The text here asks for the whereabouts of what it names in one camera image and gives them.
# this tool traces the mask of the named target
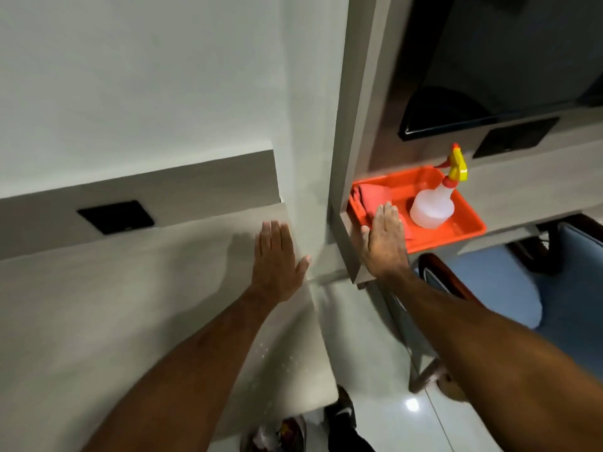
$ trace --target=pink cloth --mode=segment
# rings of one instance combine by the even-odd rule
[[[385,204],[388,201],[391,202],[391,190],[388,187],[375,186],[374,184],[360,184],[354,186],[351,195],[353,199],[364,207],[370,220],[373,220],[377,208],[380,205]],[[402,214],[400,213],[398,213],[398,216],[400,217],[402,225],[404,225],[404,238],[412,239],[411,231],[408,229],[404,217],[402,217]]]

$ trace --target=spray bottle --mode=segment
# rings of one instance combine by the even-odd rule
[[[467,164],[461,153],[461,146],[452,144],[448,159],[436,168],[448,168],[450,172],[435,189],[420,191],[411,208],[411,219],[419,227],[438,228],[454,213],[454,203],[450,199],[460,181],[467,180]]]

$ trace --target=black television screen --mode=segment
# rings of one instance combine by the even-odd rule
[[[603,0],[414,0],[403,140],[603,104]]]

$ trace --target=black shoe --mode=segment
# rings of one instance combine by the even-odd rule
[[[350,395],[340,385],[337,385],[339,392],[339,400],[337,403],[331,404],[324,408],[324,417],[329,422],[329,425],[335,424],[335,418],[337,422],[343,419],[349,419],[352,428],[356,428],[356,413],[354,412],[354,404],[351,402]]]

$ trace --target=pant leg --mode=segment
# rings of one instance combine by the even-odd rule
[[[371,445],[342,416],[340,422],[329,425],[329,452],[374,452]]]

